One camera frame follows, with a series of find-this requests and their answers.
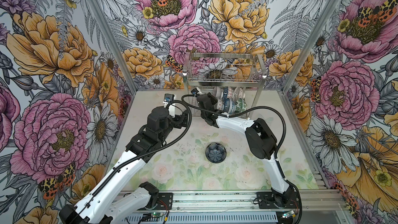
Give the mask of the grey green patterned bowl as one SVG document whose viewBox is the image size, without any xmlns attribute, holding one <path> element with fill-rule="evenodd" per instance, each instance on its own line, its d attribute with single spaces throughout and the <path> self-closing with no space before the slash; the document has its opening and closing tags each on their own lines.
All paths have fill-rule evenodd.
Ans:
<svg viewBox="0 0 398 224">
<path fill-rule="evenodd" d="M 223 88 L 222 87 L 214 87 L 212 95 L 218 99 L 223 97 Z"/>
</svg>

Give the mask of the blue floral pattern bowl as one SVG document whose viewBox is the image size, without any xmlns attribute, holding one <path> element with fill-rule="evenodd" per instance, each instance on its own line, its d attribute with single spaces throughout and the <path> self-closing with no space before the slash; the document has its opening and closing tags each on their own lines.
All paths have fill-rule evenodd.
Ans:
<svg viewBox="0 0 398 224">
<path fill-rule="evenodd" d="M 225 113 L 228 113 L 229 115 L 232 115 L 236 111 L 236 104 L 233 100 L 230 98 L 227 98 L 224 103 L 223 103 L 223 111 Z"/>
</svg>

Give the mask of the green leaf pattern bowl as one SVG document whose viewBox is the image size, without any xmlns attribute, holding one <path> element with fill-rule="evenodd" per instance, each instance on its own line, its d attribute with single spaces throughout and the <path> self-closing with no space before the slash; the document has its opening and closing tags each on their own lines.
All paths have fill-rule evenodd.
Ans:
<svg viewBox="0 0 398 224">
<path fill-rule="evenodd" d="M 247 110 L 247 103 L 244 99 L 240 98 L 235 102 L 235 114 L 242 113 Z"/>
</svg>

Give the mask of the dark navy flower bowl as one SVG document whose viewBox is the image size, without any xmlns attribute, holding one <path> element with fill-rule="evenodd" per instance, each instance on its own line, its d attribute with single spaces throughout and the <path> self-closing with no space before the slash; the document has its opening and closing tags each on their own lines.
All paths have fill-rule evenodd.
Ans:
<svg viewBox="0 0 398 224">
<path fill-rule="evenodd" d="M 221 163 L 227 157 L 227 151 L 222 144 L 210 143 L 205 150 L 205 156 L 211 163 Z"/>
</svg>

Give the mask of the blue geometric pattern bowl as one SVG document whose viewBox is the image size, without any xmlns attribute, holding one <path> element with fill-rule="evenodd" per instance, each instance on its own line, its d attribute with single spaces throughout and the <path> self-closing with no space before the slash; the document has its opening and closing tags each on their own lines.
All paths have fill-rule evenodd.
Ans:
<svg viewBox="0 0 398 224">
<path fill-rule="evenodd" d="M 235 91 L 235 89 L 233 87 L 224 87 L 222 99 L 224 101 L 226 101 L 227 99 L 232 100 L 234 98 L 234 91 Z"/>
</svg>

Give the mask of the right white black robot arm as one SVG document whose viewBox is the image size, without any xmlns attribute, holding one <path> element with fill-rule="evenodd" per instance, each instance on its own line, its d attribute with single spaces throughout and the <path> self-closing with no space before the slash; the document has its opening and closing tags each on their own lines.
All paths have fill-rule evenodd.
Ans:
<svg viewBox="0 0 398 224">
<path fill-rule="evenodd" d="M 215 109 L 217 98 L 211 93 L 194 94 L 198 106 L 194 109 L 201 111 L 201 118 L 213 127 L 228 129 L 243 134 L 246 137 L 251 153 L 264 161 L 265 170 L 271 180 L 272 198 L 270 202 L 278 208 L 287 206 L 294 196 L 294 187 L 288 182 L 284 171 L 278 160 L 278 152 L 281 148 L 287 133 L 286 122 L 282 114 L 269 106 L 256 106 L 241 113 L 229 114 L 225 111 Z M 282 123 L 282 136 L 278 141 L 271 128 L 262 118 L 252 120 L 242 118 L 249 112 L 256 110 L 267 110 L 276 114 Z"/>
</svg>

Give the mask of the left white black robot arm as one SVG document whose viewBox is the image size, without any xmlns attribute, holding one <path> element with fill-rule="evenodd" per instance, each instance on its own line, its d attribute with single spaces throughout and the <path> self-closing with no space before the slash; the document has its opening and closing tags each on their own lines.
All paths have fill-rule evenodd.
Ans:
<svg viewBox="0 0 398 224">
<path fill-rule="evenodd" d="M 153 208 L 159 191 L 151 183 L 143 183 L 126 197 L 115 198 L 156 153 L 176 144 L 188 132 L 192 113 L 188 106 L 180 115 L 172 116 L 170 107 L 182 102 L 172 101 L 154 108 L 147 123 L 127 144 L 115 166 L 104 178 L 75 205 L 64 206 L 59 217 L 64 224 L 116 224 L 133 211 Z"/>
</svg>

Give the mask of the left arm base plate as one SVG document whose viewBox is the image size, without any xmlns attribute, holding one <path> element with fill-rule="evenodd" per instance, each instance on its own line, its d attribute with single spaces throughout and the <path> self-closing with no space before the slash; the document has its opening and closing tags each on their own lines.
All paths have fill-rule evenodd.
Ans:
<svg viewBox="0 0 398 224">
<path fill-rule="evenodd" d="M 142 207 L 142 208 L 139 208 L 138 211 L 152 211 L 152 210 L 157 210 L 157 211 L 169 210 L 170 211 L 173 207 L 173 198 L 174 198 L 174 194 L 171 192 L 160 192 L 158 200 L 152 208 Z"/>
</svg>

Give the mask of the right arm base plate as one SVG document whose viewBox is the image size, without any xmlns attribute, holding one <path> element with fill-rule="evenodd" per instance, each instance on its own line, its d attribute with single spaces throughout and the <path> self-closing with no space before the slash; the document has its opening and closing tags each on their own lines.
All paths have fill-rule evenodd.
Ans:
<svg viewBox="0 0 398 224">
<path fill-rule="evenodd" d="M 256 199 L 260 209 L 298 209 L 300 207 L 296 192 L 280 194 L 273 191 L 259 191 L 256 193 Z"/>
</svg>

